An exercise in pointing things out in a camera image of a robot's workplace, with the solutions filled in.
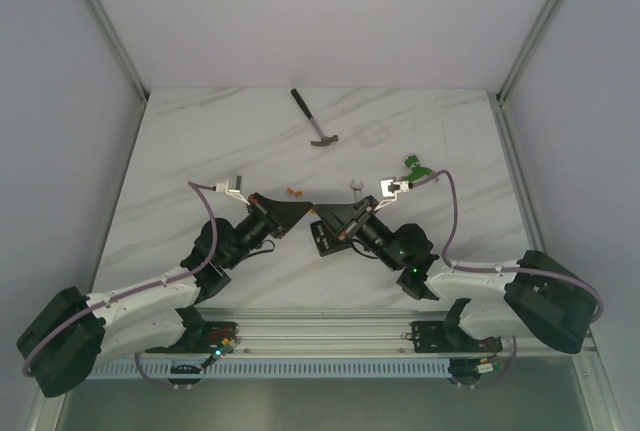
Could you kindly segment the black fuse box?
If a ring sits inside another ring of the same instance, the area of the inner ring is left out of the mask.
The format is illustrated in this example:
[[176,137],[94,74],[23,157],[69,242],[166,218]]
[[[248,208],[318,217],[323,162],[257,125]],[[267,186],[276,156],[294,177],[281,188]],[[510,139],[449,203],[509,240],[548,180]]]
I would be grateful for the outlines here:
[[314,244],[320,257],[326,257],[351,248],[348,241],[340,241],[322,220],[310,225]]

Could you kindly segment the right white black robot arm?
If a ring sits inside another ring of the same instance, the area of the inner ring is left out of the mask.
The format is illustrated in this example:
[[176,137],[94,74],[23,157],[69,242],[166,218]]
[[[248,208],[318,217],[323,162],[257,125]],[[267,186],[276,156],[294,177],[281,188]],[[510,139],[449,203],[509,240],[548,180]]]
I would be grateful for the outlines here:
[[426,331],[452,352],[500,348],[503,338],[533,337],[547,347],[576,354],[598,301],[584,281],[548,255],[527,251],[515,262],[492,266],[446,263],[415,223],[390,230],[376,215],[376,200],[319,204],[314,211],[332,246],[359,242],[397,273],[397,285],[414,300],[446,301],[445,318]]

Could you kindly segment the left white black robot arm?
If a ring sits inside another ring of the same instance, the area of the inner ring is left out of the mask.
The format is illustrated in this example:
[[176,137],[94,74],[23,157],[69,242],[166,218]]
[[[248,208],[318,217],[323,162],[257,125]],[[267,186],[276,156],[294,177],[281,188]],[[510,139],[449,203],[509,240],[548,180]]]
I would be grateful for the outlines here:
[[23,372],[47,398],[63,395],[112,360],[146,351],[192,353],[205,337],[197,305],[226,287],[229,271],[268,238],[283,238],[311,210],[258,193],[237,225],[211,217],[178,266],[146,281],[84,295],[58,292],[17,340]]

